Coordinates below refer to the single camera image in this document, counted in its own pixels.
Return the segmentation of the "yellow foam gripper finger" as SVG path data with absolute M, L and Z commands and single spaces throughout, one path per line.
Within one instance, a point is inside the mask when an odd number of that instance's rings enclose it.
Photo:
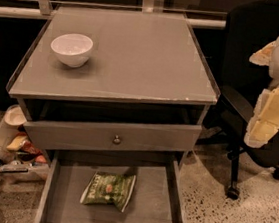
M 266 145 L 279 131 L 279 86 L 263 90 L 249 120 L 244 142 L 252 148 Z
M 272 51 L 275 47 L 275 42 L 272 41 L 266 44 L 259 51 L 256 51 L 253 55 L 249 57 L 251 63 L 257 64 L 258 66 L 268 66 L 270 65 L 270 57 L 272 56 Z

